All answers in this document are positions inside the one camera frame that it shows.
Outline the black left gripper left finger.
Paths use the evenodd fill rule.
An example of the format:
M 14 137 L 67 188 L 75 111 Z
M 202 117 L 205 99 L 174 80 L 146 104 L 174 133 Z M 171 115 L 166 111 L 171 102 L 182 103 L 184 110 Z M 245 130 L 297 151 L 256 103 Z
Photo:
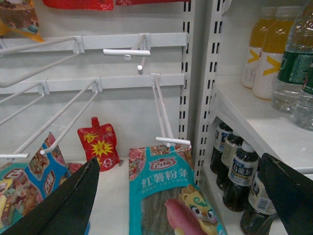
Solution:
M 100 166 L 93 158 L 4 235 L 84 235 L 93 208 Z

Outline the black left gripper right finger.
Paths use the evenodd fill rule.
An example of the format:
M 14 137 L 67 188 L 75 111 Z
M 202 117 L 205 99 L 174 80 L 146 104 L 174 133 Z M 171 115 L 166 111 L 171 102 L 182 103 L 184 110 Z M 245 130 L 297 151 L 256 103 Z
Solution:
M 289 235 L 313 233 L 313 181 L 264 153 L 260 174 L 266 192 Z

